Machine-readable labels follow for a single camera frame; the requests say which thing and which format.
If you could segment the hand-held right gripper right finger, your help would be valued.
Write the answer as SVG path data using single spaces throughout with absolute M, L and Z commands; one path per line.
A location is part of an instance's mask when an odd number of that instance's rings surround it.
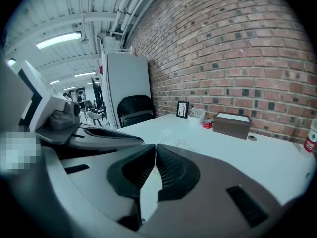
M 149 238 L 257 238 L 282 206 L 255 180 L 217 158 L 157 145 L 163 188 L 139 234 Z

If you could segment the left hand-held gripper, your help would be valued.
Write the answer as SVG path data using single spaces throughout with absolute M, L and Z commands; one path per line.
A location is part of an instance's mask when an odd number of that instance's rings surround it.
M 27 61 L 18 72 L 0 64 L 0 129 L 35 133 L 41 140 L 65 144 L 80 126 L 79 104 L 67 100 Z M 84 132 L 100 138 L 139 137 L 88 127 Z

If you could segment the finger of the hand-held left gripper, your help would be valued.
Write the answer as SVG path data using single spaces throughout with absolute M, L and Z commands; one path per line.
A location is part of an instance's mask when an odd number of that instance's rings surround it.
M 71 137 L 71 156 L 94 156 L 144 145 L 143 139 L 127 134 L 93 135 Z

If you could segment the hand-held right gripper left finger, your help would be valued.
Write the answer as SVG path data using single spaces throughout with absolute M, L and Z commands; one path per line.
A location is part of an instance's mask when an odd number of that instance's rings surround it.
M 140 190 L 156 147 L 60 159 L 37 145 L 7 155 L 7 186 L 29 223 L 49 238 L 139 238 Z

